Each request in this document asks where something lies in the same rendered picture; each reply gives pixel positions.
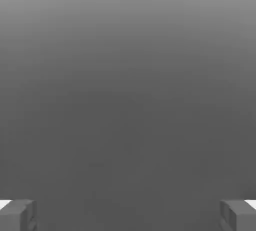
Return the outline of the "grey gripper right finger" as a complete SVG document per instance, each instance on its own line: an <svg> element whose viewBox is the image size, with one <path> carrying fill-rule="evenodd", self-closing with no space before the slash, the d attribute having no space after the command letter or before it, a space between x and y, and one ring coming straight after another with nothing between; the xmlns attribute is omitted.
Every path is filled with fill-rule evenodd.
<svg viewBox="0 0 256 231"><path fill-rule="evenodd" d="M256 199L221 200L221 231L256 231Z"/></svg>

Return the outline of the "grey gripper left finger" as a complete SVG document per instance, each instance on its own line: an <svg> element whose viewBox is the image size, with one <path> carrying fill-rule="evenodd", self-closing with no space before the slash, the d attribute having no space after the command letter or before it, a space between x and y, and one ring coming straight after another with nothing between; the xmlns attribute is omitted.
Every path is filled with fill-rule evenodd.
<svg viewBox="0 0 256 231"><path fill-rule="evenodd" d="M0 199L0 231L38 231L37 202Z"/></svg>

